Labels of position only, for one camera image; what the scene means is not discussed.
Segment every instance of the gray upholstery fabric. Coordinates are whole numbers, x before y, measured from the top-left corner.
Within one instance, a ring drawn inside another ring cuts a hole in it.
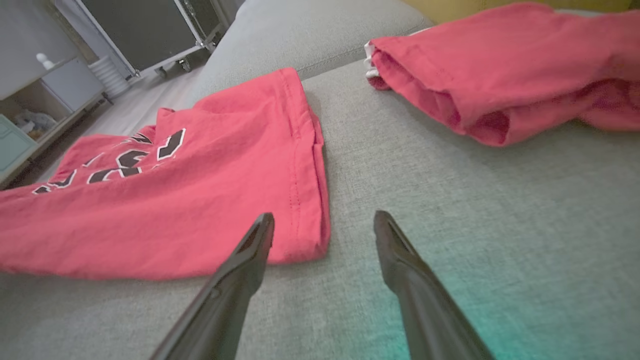
[[[363,45],[372,38],[430,25],[400,0],[247,0],[186,105],[284,67],[311,78],[364,59]]]
[[[576,123],[494,149],[373,90],[360,61],[303,85],[326,140],[331,245],[268,268],[238,359],[408,359],[376,209],[497,358],[637,359],[638,134]],[[3,358],[145,359],[203,283],[2,275]]]
[[[596,17],[596,16],[602,14],[600,12],[591,12],[589,10],[577,10],[577,9],[558,9],[558,10],[556,10],[556,12],[559,12],[559,13],[572,13],[574,15],[580,15],[580,16],[584,16],[584,17]]]

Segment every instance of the folded red shirt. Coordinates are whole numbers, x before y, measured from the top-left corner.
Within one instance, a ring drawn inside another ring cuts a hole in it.
[[[576,117],[640,130],[639,11],[589,18],[517,3],[370,44],[374,87],[486,145]]]
[[[0,192],[0,269],[90,279],[213,273],[255,218],[271,264],[325,255],[318,118],[294,69],[160,109],[128,136],[80,139],[48,183]]]

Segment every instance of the cabinet drawer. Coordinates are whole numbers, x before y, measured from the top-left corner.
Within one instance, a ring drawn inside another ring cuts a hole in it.
[[[42,78],[51,91],[70,112],[81,109],[104,85],[93,75],[85,63],[75,58]]]
[[[13,122],[0,115],[0,175],[5,176],[19,166],[36,145]]]

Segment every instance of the metal cart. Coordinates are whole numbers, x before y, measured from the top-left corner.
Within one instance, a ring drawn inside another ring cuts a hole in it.
[[[131,75],[156,71],[178,62],[189,72],[187,55],[213,51],[227,27],[217,1],[210,0],[76,0],[98,32],[127,65]]]

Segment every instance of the wooden floor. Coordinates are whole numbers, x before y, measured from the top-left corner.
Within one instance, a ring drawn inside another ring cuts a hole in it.
[[[194,65],[203,63],[200,60]],[[64,153],[80,136],[133,135],[142,127],[156,123],[158,108],[183,109],[201,70],[199,67],[185,73],[180,66],[174,65],[167,69],[166,79],[154,74],[136,81],[128,92],[113,100],[113,105],[105,102],[78,120],[9,187],[46,182],[55,173]]]

